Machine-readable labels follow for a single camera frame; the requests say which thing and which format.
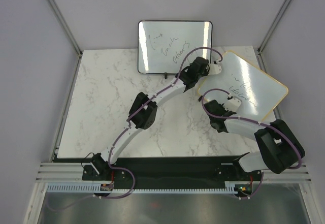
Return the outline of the yellow-framed whiteboard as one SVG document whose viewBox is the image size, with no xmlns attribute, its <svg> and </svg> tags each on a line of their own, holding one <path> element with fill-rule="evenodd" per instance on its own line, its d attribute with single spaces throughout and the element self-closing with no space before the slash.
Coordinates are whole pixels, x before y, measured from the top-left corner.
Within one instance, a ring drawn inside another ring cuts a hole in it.
<svg viewBox="0 0 325 224">
<path fill-rule="evenodd" d="M 237 113 L 256 121 L 264 121 L 287 96 L 288 88 L 237 54 L 227 51 L 220 63 L 198 87 L 198 94 L 214 88 L 223 89 L 241 101 Z"/>
</svg>

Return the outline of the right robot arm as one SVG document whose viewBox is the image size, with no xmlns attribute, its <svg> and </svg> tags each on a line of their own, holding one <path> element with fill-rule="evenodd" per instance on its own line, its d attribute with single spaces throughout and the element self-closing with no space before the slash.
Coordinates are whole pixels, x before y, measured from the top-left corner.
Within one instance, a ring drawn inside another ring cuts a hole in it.
<svg viewBox="0 0 325 224">
<path fill-rule="evenodd" d="M 239 117 L 216 100 L 202 105 L 211 126 L 219 133 L 237 134 L 254 140 L 258 145 L 258 152 L 246 153 L 237 159 L 238 164 L 232 168 L 237 180 L 245 180 L 257 170 L 280 174 L 301 166 L 305 150 L 285 121 L 277 119 L 266 124 Z"/>
</svg>

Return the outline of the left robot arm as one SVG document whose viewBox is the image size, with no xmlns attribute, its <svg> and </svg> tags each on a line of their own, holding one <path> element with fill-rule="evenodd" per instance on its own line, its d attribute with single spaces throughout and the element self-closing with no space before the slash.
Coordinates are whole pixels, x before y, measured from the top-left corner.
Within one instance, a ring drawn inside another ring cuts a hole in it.
<svg viewBox="0 0 325 224">
<path fill-rule="evenodd" d="M 192 89 L 200 78 L 209 73 L 209 61 L 197 57 L 189 66 L 180 70 L 171 83 L 155 92 L 147 95 L 140 92 L 129 111 L 126 120 L 127 125 L 115 141 L 108 147 L 106 153 L 97 153 L 90 160 L 93 174 L 99 180 L 106 180 L 111 176 L 113 164 L 129 142 L 140 132 L 150 128 L 155 122 L 158 108 L 173 97 Z"/>
</svg>

